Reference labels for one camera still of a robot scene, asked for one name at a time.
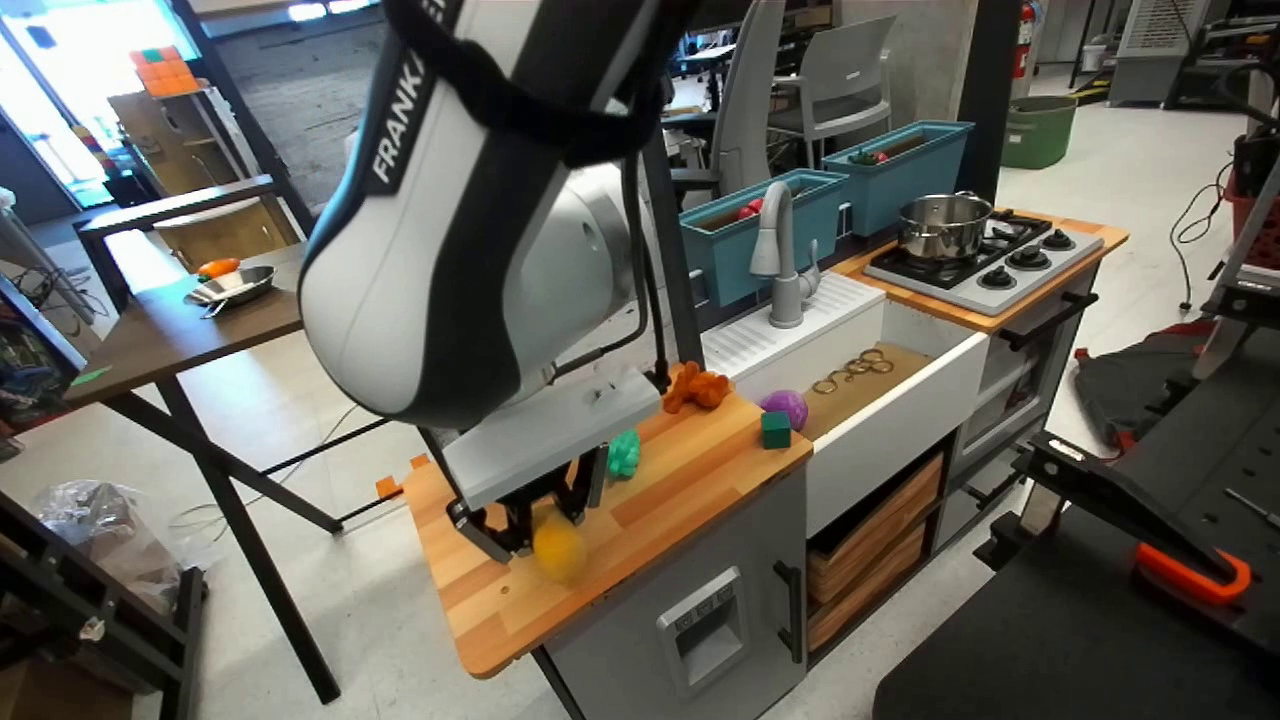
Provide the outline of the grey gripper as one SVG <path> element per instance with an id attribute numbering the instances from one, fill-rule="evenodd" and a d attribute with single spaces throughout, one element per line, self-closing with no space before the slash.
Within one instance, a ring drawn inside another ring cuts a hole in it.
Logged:
<path id="1" fill-rule="evenodd" d="M 530 551 L 542 516 L 580 519 L 603 500 L 607 456 L 588 450 L 636 430 L 656 405 L 659 394 L 641 372 L 588 372 L 496 407 L 446 445 L 446 467 L 459 495 L 453 529 L 496 563 Z M 573 456 L 580 456 L 576 478 L 559 495 L 503 500 Z"/>

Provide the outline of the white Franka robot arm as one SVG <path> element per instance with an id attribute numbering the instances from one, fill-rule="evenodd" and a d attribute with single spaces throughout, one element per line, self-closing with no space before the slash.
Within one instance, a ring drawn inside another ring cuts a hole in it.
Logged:
<path id="1" fill-rule="evenodd" d="M 636 162 L 695 0 L 384 0 L 361 144 L 304 244 L 304 338 L 424 431 L 453 526 L 503 560 L 583 514 L 659 405 Z"/>

